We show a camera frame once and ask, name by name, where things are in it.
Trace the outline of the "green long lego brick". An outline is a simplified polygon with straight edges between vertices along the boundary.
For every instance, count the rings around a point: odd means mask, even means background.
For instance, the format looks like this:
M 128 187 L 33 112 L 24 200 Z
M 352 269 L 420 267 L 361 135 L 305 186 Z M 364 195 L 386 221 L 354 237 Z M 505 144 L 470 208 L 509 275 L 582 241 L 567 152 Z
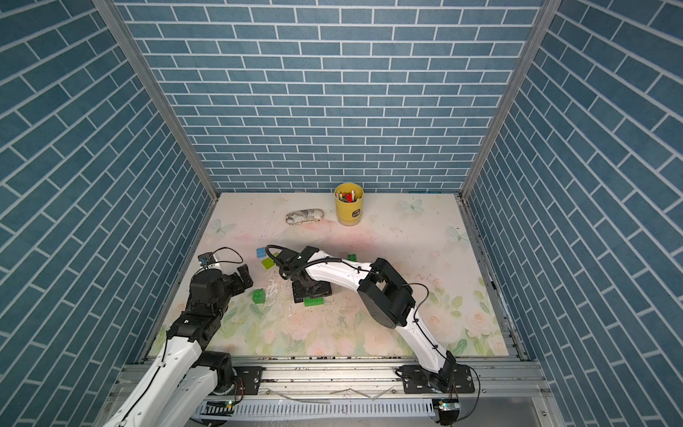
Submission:
M 318 297 L 318 298 L 306 297 L 303 302 L 304 302 L 304 305 L 306 307 L 312 307 L 312 306 L 323 305 L 325 300 L 323 297 Z

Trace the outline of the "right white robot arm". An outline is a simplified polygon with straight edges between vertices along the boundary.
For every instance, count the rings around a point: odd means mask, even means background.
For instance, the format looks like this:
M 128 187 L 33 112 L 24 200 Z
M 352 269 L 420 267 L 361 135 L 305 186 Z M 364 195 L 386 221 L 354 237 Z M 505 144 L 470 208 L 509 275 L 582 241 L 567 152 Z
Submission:
M 423 370 L 434 375 L 454 370 L 455 357 L 430 332 L 418 311 L 413 285 L 387 260 L 359 263 L 332 257 L 316 247 L 305 247 L 297 253 L 268 245 L 265 252 L 279 268 L 280 277 L 292 283 L 297 304 L 332 295 L 333 285 L 354 291 L 377 323 L 398 331 Z

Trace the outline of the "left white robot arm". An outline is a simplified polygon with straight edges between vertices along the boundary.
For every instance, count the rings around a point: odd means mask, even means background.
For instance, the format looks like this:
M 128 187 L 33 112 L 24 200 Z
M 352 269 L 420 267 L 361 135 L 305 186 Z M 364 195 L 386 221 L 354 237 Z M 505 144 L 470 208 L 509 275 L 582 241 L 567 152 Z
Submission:
M 212 393 L 240 384 L 231 355 L 207 347 L 222 325 L 232 297 L 254 284 L 243 264 L 228 275 L 216 262 L 195 273 L 185 310 L 166 334 L 162 352 L 108 426 L 183 426 Z

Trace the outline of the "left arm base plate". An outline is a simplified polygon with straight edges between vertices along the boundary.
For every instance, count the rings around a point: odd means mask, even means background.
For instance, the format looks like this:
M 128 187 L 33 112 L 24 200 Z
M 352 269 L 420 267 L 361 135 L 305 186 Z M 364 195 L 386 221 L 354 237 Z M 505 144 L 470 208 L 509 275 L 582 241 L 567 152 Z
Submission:
M 261 379 L 263 379 L 263 367 L 234 367 L 234 371 L 237 376 L 238 397 L 255 396 L 259 393 Z

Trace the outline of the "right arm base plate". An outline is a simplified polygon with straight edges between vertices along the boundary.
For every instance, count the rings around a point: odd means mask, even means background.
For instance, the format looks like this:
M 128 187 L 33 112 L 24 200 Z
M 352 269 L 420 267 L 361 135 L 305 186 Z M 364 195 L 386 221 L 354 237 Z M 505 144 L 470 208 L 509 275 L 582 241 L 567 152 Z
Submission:
M 461 364 L 446 365 L 432 373 L 419 365 L 404 365 L 394 370 L 405 394 L 474 393 L 471 369 Z

